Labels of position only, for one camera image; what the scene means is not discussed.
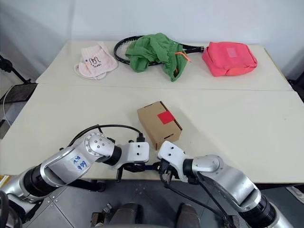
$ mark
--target pink bag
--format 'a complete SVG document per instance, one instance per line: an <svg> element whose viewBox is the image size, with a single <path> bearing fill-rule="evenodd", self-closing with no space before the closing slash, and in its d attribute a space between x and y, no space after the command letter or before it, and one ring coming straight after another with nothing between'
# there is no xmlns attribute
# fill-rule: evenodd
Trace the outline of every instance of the pink bag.
<svg viewBox="0 0 304 228"><path fill-rule="evenodd" d="M240 43L210 42L202 58L214 77L243 75L257 67L248 46Z"/></svg>

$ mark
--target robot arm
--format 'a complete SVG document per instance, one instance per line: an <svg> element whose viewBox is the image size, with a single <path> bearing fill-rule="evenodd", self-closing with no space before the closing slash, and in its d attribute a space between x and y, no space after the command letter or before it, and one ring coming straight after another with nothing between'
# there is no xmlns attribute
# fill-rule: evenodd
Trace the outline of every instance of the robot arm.
<svg viewBox="0 0 304 228"><path fill-rule="evenodd" d="M160 170L172 166L182 182L197 180L214 186L250 227L292 228L242 171L228 166L217 155L190 158L184 151L165 141L160 148Z"/></svg>
<svg viewBox="0 0 304 228"><path fill-rule="evenodd" d="M1 188L11 206L24 217L35 210L51 192L82 177L94 162L102 162L117 170L126 163L143 163L149 159L147 142L130 142L116 146L101 132L82 135L74 143L29 168Z"/></svg>

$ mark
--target white table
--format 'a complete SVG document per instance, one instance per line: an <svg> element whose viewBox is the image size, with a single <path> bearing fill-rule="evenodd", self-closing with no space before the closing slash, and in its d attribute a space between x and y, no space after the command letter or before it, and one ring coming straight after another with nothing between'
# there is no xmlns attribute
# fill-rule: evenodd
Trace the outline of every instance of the white table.
<svg viewBox="0 0 304 228"><path fill-rule="evenodd" d="M49 68L37 79L37 83L132 88L292 91L261 45L249 45L258 61L258 66L254 71L242 76L213 77L202 60L201 54L193 53L189 54L192 62L187 63L181 77L174 83L163 72L161 65L149 67L142 73L136 73L123 63L119 63L119 67L109 72L103 80L88 80L78 76L73 71L73 67L80 60L80 49L96 45L96 43L97 41L67 42ZM105 42L111 52L116 43L117 41Z"/></svg>
<svg viewBox="0 0 304 228"><path fill-rule="evenodd" d="M292 91L39 84L1 142L0 173L16 175L38 165L91 125L129 124L143 131L136 110L158 100L183 127L176 144L190 156L218 154L254 182L304 182L304 105ZM121 144L136 137L127 129L104 133ZM151 148L149 163L154 161ZM96 163L84 177L115 174ZM158 175L125 171L123 178Z"/></svg>

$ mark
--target red sticker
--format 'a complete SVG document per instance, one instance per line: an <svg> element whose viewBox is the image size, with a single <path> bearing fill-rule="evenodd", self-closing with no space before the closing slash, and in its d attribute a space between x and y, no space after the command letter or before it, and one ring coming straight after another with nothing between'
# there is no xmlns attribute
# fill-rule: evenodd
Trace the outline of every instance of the red sticker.
<svg viewBox="0 0 304 228"><path fill-rule="evenodd" d="M157 116L162 121L163 124L167 124L175 120L174 116L169 111L160 113Z"/></svg>

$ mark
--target orange string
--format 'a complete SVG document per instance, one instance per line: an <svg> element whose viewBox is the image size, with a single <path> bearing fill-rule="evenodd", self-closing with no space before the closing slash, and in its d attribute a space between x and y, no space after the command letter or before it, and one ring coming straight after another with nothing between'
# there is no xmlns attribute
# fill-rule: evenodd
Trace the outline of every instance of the orange string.
<svg viewBox="0 0 304 228"><path fill-rule="evenodd" d="M182 53L182 52L176 52L175 54L176 55L181 54L182 56L185 57L186 60L188 60L189 62L191 62L191 59L189 59L184 53Z"/></svg>

